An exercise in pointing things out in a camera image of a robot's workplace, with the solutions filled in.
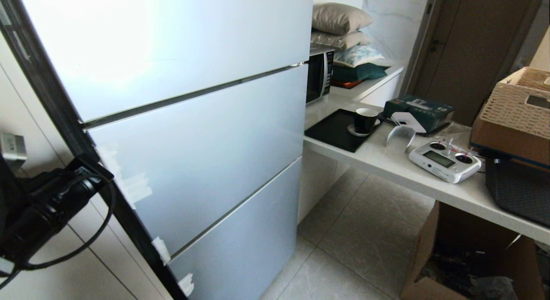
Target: microwave door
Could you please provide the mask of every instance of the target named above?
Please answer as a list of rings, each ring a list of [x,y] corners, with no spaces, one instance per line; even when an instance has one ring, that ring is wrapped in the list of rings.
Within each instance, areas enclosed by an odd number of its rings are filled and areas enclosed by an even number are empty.
[[[324,54],[313,55],[308,61],[308,92],[306,103],[312,102],[322,96],[326,65]]]

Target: basket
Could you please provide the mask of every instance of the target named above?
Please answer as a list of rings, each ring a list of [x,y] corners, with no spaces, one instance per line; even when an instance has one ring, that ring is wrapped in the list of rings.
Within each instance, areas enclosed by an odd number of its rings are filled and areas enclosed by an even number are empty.
[[[550,108],[544,105],[550,104],[548,77],[550,72],[531,67],[512,73],[497,83],[480,118],[550,140]]]

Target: refrigerator drawer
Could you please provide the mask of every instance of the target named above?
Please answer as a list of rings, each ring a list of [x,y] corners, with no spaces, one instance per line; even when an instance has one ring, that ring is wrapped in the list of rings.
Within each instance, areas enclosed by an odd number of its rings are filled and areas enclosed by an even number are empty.
[[[301,155],[308,67],[89,130],[172,255]]]
[[[189,300],[257,300],[296,241],[301,159],[169,263]]]
[[[22,0],[88,122],[309,58],[313,0]]]

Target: green box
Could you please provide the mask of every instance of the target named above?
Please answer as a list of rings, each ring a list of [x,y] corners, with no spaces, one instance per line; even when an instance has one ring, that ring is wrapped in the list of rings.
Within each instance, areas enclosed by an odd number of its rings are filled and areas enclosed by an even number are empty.
[[[450,122],[456,108],[416,96],[403,96],[387,101],[382,114],[389,118],[393,112],[409,112],[430,133]]]

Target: saucer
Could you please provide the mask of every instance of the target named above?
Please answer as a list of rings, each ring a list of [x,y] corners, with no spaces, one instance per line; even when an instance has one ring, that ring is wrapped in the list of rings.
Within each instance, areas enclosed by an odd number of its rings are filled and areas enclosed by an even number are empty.
[[[380,120],[377,119],[376,122],[375,122],[375,126],[378,126],[380,125]],[[356,137],[367,137],[368,135],[370,135],[371,133],[367,133],[367,134],[360,134],[360,133],[357,133],[355,132],[355,125],[354,124],[351,124],[350,126],[348,126],[348,132]]]

